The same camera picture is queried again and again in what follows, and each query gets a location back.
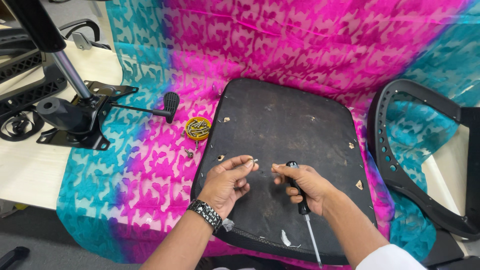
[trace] screw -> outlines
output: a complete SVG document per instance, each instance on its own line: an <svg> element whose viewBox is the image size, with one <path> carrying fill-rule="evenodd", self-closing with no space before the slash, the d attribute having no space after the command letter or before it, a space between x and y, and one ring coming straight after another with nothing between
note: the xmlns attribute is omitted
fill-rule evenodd
<svg viewBox="0 0 480 270"><path fill-rule="evenodd" d="M193 158L193 153L185 149L185 152L187 152L187 157Z"/></svg>

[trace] pile of screws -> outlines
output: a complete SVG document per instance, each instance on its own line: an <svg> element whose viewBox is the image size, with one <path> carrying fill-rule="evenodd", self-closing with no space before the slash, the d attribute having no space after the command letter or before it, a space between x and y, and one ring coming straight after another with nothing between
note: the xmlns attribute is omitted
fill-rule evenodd
<svg viewBox="0 0 480 270"><path fill-rule="evenodd" d="M199 121L194 119L190 124L187 125L187 134L195 138L205 136L208 134L208 132L210 132L210 128L205 120Z"/></svg>

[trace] teal fabric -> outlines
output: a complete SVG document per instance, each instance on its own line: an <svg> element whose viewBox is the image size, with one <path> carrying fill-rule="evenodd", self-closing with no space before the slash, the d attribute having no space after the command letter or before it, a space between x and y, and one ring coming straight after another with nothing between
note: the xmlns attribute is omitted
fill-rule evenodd
<svg viewBox="0 0 480 270"><path fill-rule="evenodd" d="M418 82L461 106L473 107L480 99L480 1L453 21L425 48L401 78ZM411 96L396 95L388 106L387 136L403 170L425 192L421 164L457 130L458 124ZM432 222L416 204L390 190L395 218L390 242L424 259L436 239Z"/></svg>

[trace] metal watch strap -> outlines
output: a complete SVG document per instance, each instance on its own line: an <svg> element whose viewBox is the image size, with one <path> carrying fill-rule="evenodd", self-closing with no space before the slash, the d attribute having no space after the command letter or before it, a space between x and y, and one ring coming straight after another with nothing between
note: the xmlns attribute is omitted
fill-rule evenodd
<svg viewBox="0 0 480 270"><path fill-rule="evenodd" d="M201 200L193 199L187 210L199 213L205 219L205 222L213 226L215 233L222 226L222 218L215 212L215 210L213 210L213 208Z"/></svg>

